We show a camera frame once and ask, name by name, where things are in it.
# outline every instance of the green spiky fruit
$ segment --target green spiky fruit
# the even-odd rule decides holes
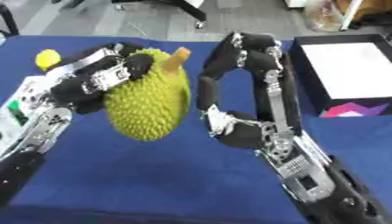
[[[174,130],[190,104],[190,88],[182,66],[167,75],[160,66],[171,57],[158,49],[143,49],[154,58],[140,80],[128,80],[105,94],[104,105],[115,129],[136,140],[152,141]]]

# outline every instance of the wire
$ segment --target wire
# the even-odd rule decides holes
[[[128,25],[131,25],[133,28],[135,28],[136,30],[138,30],[140,33],[142,33],[145,37],[149,37],[147,36],[147,34],[145,34],[145,32],[143,32],[140,28],[138,28],[137,26],[133,25],[131,22],[126,22]]]

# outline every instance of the durian stem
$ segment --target durian stem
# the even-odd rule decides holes
[[[167,75],[177,75],[179,67],[188,60],[190,55],[191,51],[181,46],[169,59],[163,62],[162,68]]]

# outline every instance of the blue tablecloth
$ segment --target blue tablecloth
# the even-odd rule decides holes
[[[41,74],[34,65],[41,50],[55,49],[67,56],[119,40],[167,52],[178,46],[192,50],[185,69],[193,93],[202,62],[216,45],[139,38],[14,37],[0,46],[0,102],[11,96],[25,76]],[[248,74],[232,72],[220,82],[220,91],[224,109],[254,114]],[[311,135],[346,162],[392,210],[392,116],[322,119],[313,114],[304,94],[300,100],[304,126]],[[0,222],[126,223],[85,216],[101,213],[305,223],[274,172],[251,151],[214,141],[199,117],[193,101],[186,119],[169,136],[141,143],[116,133],[103,111],[76,115],[44,166],[0,213]]]

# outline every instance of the robotic arm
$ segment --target robotic arm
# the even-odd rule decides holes
[[[153,58],[129,56],[138,49],[132,43],[98,46],[63,59],[45,75],[25,78],[0,108],[0,207],[42,165],[73,112],[101,109],[105,91],[146,74]]]
[[[217,80],[237,67],[253,77],[257,118],[218,108]],[[372,193],[301,128],[291,64],[280,42],[268,35],[228,35],[207,59],[198,91],[197,107],[210,135],[228,146],[253,149],[309,223],[392,223]]]

